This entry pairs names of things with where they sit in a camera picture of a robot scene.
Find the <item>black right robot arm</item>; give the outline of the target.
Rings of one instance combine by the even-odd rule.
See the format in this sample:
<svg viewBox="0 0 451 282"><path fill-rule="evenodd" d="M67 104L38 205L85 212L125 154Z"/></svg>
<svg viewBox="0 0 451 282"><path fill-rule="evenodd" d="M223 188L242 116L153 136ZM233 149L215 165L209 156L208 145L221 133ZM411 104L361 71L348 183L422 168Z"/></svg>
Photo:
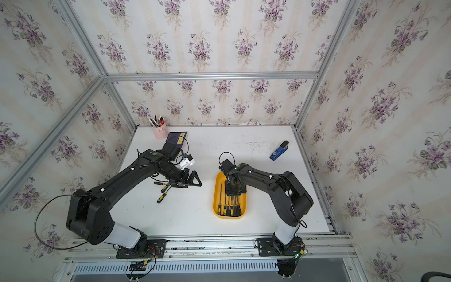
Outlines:
<svg viewBox="0 0 451 282"><path fill-rule="evenodd" d="M296 176L289 171L282 174L264 172L246 163L236 165L229 160L222 161L219 169L226 177L226 195L240 196L251 187L270 196L280 218L273 233L273 245L280 251L288 249L301 226L302 218L314 205L313 198Z"/></svg>

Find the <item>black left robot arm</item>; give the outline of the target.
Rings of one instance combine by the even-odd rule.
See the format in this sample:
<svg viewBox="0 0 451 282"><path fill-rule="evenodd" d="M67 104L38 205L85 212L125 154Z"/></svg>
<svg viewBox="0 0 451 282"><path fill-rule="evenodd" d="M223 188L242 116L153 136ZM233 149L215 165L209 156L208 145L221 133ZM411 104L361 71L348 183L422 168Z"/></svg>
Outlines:
<svg viewBox="0 0 451 282"><path fill-rule="evenodd" d="M127 168L106 182L84 191L77 190L70 198L66 227L91 245L109 243L133 249L147 239L146 234L115 222L110 214L123 196L155 174L164 176L169 184L202 185L196 171L181 169L174 158L163 150L146 150Z"/></svg>

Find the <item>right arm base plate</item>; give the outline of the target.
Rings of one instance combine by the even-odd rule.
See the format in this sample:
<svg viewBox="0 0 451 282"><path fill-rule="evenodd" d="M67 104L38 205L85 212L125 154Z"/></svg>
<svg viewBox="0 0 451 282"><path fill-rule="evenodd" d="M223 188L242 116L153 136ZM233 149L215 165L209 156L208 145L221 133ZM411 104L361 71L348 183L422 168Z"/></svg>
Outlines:
<svg viewBox="0 0 451 282"><path fill-rule="evenodd" d="M276 237L262 237L254 241L260 257L301 257L306 254L305 244L300 237L294 237L289 244L283 244Z"/></svg>

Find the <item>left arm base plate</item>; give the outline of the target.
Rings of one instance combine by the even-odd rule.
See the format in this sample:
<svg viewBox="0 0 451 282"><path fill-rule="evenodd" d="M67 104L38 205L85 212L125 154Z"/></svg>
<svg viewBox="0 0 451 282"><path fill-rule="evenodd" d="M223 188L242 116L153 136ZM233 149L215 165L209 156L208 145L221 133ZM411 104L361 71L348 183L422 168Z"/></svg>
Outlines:
<svg viewBox="0 0 451 282"><path fill-rule="evenodd" d="M122 246L116 253L116 259L147 259L155 256L157 259L162 259L166 249L167 241L164 239L147 239L145 242L140 241L132 248L127 249Z"/></svg>

